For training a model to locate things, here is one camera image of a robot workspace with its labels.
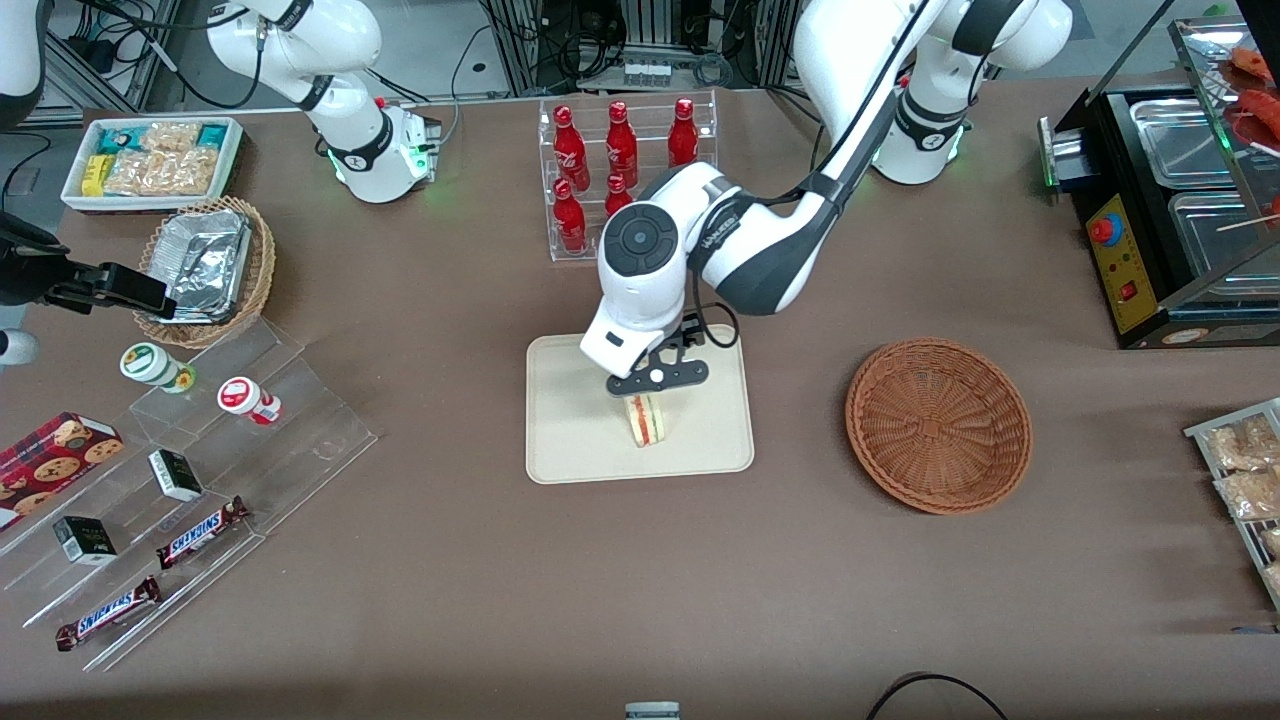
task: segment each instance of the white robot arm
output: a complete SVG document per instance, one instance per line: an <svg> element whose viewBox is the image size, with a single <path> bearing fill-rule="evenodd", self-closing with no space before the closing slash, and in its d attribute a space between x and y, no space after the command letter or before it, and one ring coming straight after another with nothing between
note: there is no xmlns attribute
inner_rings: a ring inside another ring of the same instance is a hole
<svg viewBox="0 0 1280 720"><path fill-rule="evenodd" d="M814 0L794 50L800 78L832 131L831 154L772 200L748 193L707 163L673 168L609 219L598 255L604 297L581 342L612 375L609 392L705 379L705 365L684 360L691 325L701 324L684 311L686 272L739 313L783 310L873 159L891 179L936 177L983 65L998 59L1038 67L1061 50L1070 27L1061 0ZM900 104L896 70L913 49L910 87L919 90L908 90ZM795 202L790 215L771 209L785 202ZM671 347L675 364L659 355Z"/></svg>
<svg viewBox="0 0 1280 720"><path fill-rule="evenodd" d="M246 0L215 6L210 22L242 8L250 12L207 31L218 59L306 111L356 197L388 202L433 177L439 126L379 106L355 74L372 67L383 42L364 3Z"/></svg>

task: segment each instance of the stainless steel tray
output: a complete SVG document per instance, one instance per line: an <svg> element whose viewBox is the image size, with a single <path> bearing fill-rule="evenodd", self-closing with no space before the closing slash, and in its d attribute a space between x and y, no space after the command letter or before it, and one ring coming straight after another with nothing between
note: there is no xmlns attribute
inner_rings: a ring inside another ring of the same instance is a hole
<svg viewBox="0 0 1280 720"><path fill-rule="evenodd" d="M1187 259L1197 277L1230 261L1257 240L1253 225L1217 232L1249 219L1238 192L1181 192L1169 201ZM1212 290L1216 295L1272 295L1280 292L1280 245L1228 275Z"/></svg>
<svg viewBox="0 0 1280 720"><path fill-rule="evenodd" d="M1129 108L1156 182L1170 190L1231 188L1231 173L1193 99L1144 100Z"/></svg>

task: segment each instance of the yellow control panel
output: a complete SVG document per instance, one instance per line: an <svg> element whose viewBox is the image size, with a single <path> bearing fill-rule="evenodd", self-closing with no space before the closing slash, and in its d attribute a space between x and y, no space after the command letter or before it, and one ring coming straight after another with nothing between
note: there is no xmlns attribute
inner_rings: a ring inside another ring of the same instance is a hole
<svg viewBox="0 0 1280 720"><path fill-rule="evenodd" d="M1111 315L1120 332L1126 333L1155 315L1158 305L1120 196L1108 200L1089 218L1084 229L1089 234L1093 261L1098 265Z"/></svg>

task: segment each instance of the red button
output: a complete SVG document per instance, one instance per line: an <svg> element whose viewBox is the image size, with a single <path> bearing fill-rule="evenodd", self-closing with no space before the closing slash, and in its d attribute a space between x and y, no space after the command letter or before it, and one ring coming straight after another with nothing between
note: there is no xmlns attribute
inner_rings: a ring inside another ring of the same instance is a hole
<svg viewBox="0 0 1280 720"><path fill-rule="evenodd" d="M1098 245L1110 242L1115 233L1116 227L1107 218L1093 220L1093 224L1089 225L1089 240L1097 242Z"/></svg>

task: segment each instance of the red cookie box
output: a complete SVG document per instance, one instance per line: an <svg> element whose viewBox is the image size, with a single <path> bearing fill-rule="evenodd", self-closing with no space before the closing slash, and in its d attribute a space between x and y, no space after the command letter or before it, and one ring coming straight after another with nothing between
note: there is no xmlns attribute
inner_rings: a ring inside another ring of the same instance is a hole
<svg viewBox="0 0 1280 720"><path fill-rule="evenodd" d="M115 428L63 413L0 451L0 530L123 448Z"/></svg>

